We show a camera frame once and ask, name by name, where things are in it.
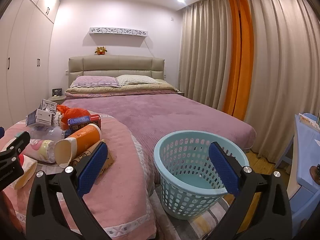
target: beige curtain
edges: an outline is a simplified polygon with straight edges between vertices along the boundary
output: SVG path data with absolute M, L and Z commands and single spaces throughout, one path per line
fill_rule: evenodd
M 184 8 L 178 87 L 185 96 L 223 109 L 231 60 L 229 0 Z
M 320 25 L 306 0 L 248 0 L 254 65 L 244 121 L 257 132 L 254 152 L 276 162 L 293 136 L 294 114 L 320 105 Z

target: laundry basket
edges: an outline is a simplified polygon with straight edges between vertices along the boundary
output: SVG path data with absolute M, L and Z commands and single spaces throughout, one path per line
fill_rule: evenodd
M 215 141 L 241 166 L 249 165 L 237 145 L 213 133 L 177 131 L 156 144 L 154 160 L 161 175 L 161 203 L 171 216 L 193 219 L 228 193 L 209 159 L 209 145 Z

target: bed headboard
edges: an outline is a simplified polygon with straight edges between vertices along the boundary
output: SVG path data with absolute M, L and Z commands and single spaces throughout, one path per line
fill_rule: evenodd
M 69 59 L 69 86 L 77 76 L 145 75 L 164 79 L 164 59 L 155 57 L 91 55 Z

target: white decorative shelf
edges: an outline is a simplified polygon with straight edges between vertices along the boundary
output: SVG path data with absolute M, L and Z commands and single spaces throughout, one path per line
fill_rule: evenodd
M 135 36 L 147 37 L 148 32 L 134 30 L 134 29 L 124 29 L 124 28 L 109 28 L 109 27 L 97 27 L 90 28 L 89 33 L 108 33 L 108 34 L 127 34 Z

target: orange curtain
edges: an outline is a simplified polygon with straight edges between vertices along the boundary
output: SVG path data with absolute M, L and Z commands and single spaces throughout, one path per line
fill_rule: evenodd
M 244 120 L 253 69 L 253 27 L 248 0 L 229 0 L 232 15 L 232 56 L 223 112 Z

